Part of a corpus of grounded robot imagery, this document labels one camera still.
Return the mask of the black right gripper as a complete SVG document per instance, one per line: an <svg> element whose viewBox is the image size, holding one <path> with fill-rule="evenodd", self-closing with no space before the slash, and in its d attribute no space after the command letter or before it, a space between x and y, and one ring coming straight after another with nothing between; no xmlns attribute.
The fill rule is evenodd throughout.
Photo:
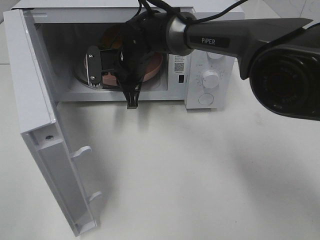
<svg viewBox="0 0 320 240"><path fill-rule="evenodd" d="M137 109L152 49L144 41L115 37L101 39L99 50L102 83L107 85L106 78L114 78L121 85L127 109Z"/></svg>

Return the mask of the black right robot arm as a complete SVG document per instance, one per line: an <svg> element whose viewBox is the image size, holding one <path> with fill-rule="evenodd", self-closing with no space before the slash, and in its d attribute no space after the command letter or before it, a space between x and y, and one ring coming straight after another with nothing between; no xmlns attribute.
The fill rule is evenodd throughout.
<svg viewBox="0 0 320 240"><path fill-rule="evenodd" d="M99 69L116 76L129 108L138 106L154 53L186 56L194 50L234 57L240 78L269 111L320 119L320 26L308 18L200 22L188 13L142 13L120 29L118 49L100 52Z"/></svg>

